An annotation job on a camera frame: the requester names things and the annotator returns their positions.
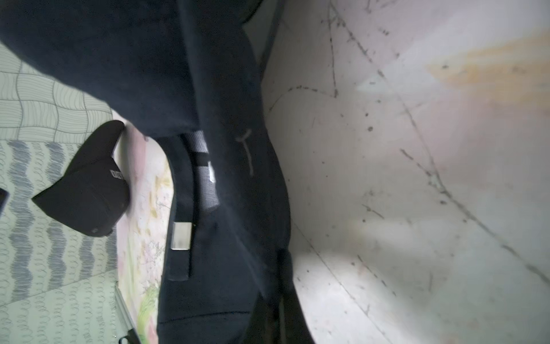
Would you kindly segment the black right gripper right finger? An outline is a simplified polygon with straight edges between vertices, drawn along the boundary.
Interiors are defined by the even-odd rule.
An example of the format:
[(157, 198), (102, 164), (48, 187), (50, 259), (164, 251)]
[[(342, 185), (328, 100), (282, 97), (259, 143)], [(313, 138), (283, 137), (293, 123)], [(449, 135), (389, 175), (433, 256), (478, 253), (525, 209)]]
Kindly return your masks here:
[(281, 343), (315, 344), (294, 286), (281, 299)]

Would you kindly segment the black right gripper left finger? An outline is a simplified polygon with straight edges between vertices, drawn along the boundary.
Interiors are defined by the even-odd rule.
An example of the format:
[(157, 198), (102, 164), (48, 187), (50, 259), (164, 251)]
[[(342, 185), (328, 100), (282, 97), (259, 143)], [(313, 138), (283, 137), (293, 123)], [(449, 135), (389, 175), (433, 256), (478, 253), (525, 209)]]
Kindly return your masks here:
[(279, 318), (272, 306), (262, 296), (256, 299), (244, 334), (244, 342), (251, 344), (273, 344), (279, 340)]

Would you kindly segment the navy baseball cap metal buckle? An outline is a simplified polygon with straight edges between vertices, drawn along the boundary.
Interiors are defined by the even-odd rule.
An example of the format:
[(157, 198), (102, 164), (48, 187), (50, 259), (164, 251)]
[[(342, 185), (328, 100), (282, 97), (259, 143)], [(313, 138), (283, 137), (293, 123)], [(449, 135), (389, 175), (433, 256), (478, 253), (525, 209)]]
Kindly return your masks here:
[(262, 63), (280, 1), (3, 1), (1, 41), (105, 101), (173, 179), (162, 343), (245, 343), (256, 299), (292, 281), (289, 197), (266, 130)]

